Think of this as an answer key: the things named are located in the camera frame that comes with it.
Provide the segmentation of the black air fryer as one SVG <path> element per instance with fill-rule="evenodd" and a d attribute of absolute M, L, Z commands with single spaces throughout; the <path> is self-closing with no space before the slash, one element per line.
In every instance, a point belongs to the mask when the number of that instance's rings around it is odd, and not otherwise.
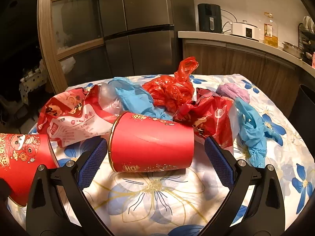
<path fill-rule="evenodd" d="M 221 7 L 217 4 L 200 3 L 197 5 L 199 31 L 221 33 Z"/>

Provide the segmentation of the black dish rack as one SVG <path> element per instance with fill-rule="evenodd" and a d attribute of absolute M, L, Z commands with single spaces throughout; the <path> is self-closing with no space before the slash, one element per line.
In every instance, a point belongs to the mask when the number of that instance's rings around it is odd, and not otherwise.
<path fill-rule="evenodd" d="M 314 21 L 310 16 L 304 16 L 298 25 L 298 47 L 302 50 L 302 60 L 312 65 L 314 55 Z"/>

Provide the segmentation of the stainless steel bowl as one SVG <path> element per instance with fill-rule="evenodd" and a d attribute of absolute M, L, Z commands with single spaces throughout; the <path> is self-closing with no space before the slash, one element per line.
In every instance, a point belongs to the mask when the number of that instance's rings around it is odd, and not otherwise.
<path fill-rule="evenodd" d="M 302 54 L 303 54 L 302 49 L 286 41 L 283 41 L 283 51 L 293 55 L 294 57 L 298 59 L 302 58 Z"/>

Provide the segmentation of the white slow cooker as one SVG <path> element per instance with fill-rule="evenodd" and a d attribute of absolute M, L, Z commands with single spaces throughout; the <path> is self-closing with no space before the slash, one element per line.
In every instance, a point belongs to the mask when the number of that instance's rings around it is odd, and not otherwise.
<path fill-rule="evenodd" d="M 259 41 L 259 28 L 247 22 L 233 22 L 231 35 Z"/>

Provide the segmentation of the dark steel refrigerator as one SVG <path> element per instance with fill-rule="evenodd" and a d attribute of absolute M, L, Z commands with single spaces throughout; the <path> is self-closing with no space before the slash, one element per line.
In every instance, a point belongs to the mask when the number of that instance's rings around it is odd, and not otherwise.
<path fill-rule="evenodd" d="M 195 30 L 194 0 L 99 0 L 113 76 L 174 73 L 183 59 L 179 31 Z"/>

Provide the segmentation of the wooden glass door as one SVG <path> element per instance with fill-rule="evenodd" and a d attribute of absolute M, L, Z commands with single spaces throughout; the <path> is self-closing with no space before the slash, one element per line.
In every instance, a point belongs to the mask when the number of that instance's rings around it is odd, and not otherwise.
<path fill-rule="evenodd" d="M 110 77 L 99 0 L 38 0 L 37 28 L 55 93 Z"/>

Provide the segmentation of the blue plastic glove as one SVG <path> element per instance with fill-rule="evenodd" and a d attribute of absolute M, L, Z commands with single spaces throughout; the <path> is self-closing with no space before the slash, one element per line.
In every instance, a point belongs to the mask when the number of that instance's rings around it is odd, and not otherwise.
<path fill-rule="evenodd" d="M 248 147 L 249 162 L 253 167 L 264 168 L 267 153 L 264 123 L 259 113 L 241 98 L 234 101 L 238 109 L 239 135 Z"/>

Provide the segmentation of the red plastic bag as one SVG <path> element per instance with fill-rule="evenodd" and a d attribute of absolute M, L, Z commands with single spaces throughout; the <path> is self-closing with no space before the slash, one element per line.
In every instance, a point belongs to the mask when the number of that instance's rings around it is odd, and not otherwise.
<path fill-rule="evenodd" d="M 194 87 L 190 81 L 191 73 L 199 63 L 190 56 L 182 60 L 173 76 L 162 75 L 142 85 L 149 92 L 155 106 L 164 106 L 169 112 L 175 113 L 178 108 L 192 99 Z"/>

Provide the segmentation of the black trash bin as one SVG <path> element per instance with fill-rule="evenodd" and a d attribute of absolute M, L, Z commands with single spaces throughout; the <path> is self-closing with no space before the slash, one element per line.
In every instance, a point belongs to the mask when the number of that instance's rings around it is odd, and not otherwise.
<path fill-rule="evenodd" d="M 314 142 L 314 90 L 301 84 L 288 120 L 304 142 Z"/>

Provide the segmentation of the red paper cup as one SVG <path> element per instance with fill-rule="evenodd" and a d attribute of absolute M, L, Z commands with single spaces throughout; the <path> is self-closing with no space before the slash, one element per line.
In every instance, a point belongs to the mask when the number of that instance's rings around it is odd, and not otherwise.
<path fill-rule="evenodd" d="M 193 128 L 177 122 L 125 112 L 110 133 L 108 159 L 115 172 L 185 169 L 193 155 Z"/>
<path fill-rule="evenodd" d="M 1 133 L 1 178 L 12 192 L 10 199 L 18 206 L 27 205 L 32 181 L 39 165 L 48 169 L 59 164 L 45 134 Z"/>

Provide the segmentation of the red white snack wrapper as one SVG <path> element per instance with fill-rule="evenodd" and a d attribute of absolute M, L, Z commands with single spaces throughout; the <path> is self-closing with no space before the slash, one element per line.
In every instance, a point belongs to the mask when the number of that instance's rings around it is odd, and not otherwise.
<path fill-rule="evenodd" d="M 46 134 L 59 147 L 109 134 L 123 112 L 116 90 L 101 82 L 76 87 L 49 99 L 40 112 L 38 134 Z"/>

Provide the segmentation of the small purple glove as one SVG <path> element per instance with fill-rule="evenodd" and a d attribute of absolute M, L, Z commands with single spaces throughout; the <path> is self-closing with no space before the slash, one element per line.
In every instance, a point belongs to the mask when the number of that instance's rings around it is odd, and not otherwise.
<path fill-rule="evenodd" d="M 235 100 L 237 97 L 241 98 L 247 103 L 250 103 L 250 96 L 246 89 L 240 88 L 235 83 L 225 83 L 219 85 L 216 89 L 216 93 Z"/>

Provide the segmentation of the cooking oil bottle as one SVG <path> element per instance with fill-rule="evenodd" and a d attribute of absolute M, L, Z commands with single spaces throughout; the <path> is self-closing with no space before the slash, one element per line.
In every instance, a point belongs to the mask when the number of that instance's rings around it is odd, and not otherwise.
<path fill-rule="evenodd" d="M 263 43 L 278 48 L 278 26 L 275 23 L 273 14 L 264 12 L 264 16 Z"/>

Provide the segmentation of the wooden lower cabinets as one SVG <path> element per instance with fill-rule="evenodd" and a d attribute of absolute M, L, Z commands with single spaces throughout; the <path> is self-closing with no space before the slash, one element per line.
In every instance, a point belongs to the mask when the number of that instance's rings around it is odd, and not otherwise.
<path fill-rule="evenodd" d="M 194 56 L 199 75 L 241 74 L 289 116 L 301 84 L 314 89 L 314 76 L 275 55 L 245 46 L 207 40 L 183 40 L 183 56 Z"/>

